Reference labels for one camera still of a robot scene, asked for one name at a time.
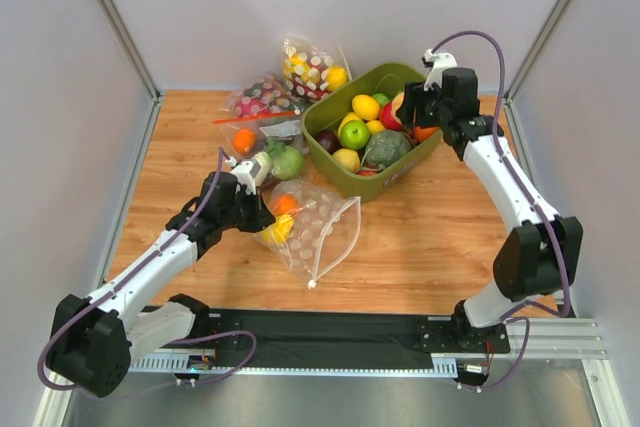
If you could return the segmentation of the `fake yellow peach with leaf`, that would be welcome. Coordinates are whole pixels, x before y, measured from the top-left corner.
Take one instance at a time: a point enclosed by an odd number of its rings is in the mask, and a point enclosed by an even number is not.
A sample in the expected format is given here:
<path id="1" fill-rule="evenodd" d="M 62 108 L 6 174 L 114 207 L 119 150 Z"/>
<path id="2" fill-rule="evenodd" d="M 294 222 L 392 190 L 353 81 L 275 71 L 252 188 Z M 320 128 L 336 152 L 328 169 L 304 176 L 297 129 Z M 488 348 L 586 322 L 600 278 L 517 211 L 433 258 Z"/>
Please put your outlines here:
<path id="1" fill-rule="evenodd" d="M 404 96 L 405 96 L 405 93 L 403 91 L 401 91 L 391 101 L 391 115 L 392 115 L 392 118 L 399 124 L 402 124 L 402 119 L 401 119 L 401 115 L 398 113 L 398 110 L 403 105 Z"/>

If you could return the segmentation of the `fake red peach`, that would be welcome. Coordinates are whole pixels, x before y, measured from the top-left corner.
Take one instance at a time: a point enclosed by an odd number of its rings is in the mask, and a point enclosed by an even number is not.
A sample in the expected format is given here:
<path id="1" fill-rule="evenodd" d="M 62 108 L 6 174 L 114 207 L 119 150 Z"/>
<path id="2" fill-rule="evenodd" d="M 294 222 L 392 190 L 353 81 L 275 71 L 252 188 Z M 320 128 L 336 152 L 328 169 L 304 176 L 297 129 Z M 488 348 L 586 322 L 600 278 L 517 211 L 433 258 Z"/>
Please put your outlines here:
<path id="1" fill-rule="evenodd" d="M 401 131 L 403 124 L 398 120 L 395 112 L 396 109 L 393 107 L 393 103 L 389 102 L 381 108 L 378 119 L 386 129 Z"/>

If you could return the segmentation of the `fake yellow lemon from bag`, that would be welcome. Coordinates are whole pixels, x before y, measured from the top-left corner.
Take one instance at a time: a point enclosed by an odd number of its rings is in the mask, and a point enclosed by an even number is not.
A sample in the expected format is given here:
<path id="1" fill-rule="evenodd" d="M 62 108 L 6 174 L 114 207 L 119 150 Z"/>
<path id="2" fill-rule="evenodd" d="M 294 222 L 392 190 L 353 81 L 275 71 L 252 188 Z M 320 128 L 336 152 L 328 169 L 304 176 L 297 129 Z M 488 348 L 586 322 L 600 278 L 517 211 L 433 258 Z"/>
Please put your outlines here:
<path id="1" fill-rule="evenodd" d="M 374 97 L 366 94 L 354 96 L 351 105 L 353 112 L 364 121 L 376 120 L 381 110 L 380 103 Z"/>

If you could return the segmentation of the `clear zip bag with fruit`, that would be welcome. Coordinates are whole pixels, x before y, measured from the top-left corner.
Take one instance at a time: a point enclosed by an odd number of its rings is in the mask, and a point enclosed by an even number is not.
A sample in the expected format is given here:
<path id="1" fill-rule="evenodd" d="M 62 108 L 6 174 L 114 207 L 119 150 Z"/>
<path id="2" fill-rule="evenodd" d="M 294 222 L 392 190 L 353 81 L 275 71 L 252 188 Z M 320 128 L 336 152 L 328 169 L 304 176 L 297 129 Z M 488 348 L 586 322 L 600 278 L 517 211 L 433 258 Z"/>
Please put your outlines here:
<path id="1" fill-rule="evenodd" d="M 294 226 L 288 240 L 271 245 L 263 242 L 259 233 L 255 238 L 307 288 L 313 289 L 356 246 L 362 224 L 361 198 L 343 198 L 326 187 L 294 179 L 279 183 L 270 192 L 270 212 L 271 199 L 281 194 L 294 195 L 300 204 L 299 212 L 292 216 Z"/>

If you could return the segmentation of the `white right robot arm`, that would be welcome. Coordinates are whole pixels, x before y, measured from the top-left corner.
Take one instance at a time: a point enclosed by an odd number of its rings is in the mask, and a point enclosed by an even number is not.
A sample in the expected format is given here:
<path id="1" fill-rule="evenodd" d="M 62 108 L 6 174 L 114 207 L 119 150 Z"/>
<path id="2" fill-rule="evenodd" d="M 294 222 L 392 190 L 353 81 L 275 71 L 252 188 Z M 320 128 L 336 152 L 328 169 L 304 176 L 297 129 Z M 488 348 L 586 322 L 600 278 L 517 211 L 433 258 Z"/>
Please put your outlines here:
<path id="1" fill-rule="evenodd" d="M 512 154 L 497 116 L 483 115 L 474 70 L 429 60 L 425 80 L 405 86 L 397 116 L 406 127 L 436 127 L 481 181 L 507 238 L 488 284 L 461 301 L 452 320 L 463 334 L 494 327 L 541 296 L 567 294 L 577 272 L 583 227 L 536 190 Z"/>

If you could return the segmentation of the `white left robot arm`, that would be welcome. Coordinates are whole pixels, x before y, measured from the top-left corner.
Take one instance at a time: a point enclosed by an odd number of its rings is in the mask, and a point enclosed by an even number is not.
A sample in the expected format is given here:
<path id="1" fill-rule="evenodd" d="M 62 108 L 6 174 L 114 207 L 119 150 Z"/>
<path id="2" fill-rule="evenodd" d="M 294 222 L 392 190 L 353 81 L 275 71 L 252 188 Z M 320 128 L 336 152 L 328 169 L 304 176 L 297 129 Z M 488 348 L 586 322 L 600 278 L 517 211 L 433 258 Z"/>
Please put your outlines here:
<path id="1" fill-rule="evenodd" d="M 37 360 L 41 382 L 52 390 L 82 388 L 103 398 L 133 362 L 156 349 L 219 339 L 207 331 L 208 306 L 186 294 L 150 313 L 144 309 L 170 280 L 219 243 L 224 232 L 258 233 L 274 223 L 260 192 L 262 181 L 262 175 L 243 165 L 211 173 L 200 194 L 114 280 L 85 297 L 62 299 Z"/>

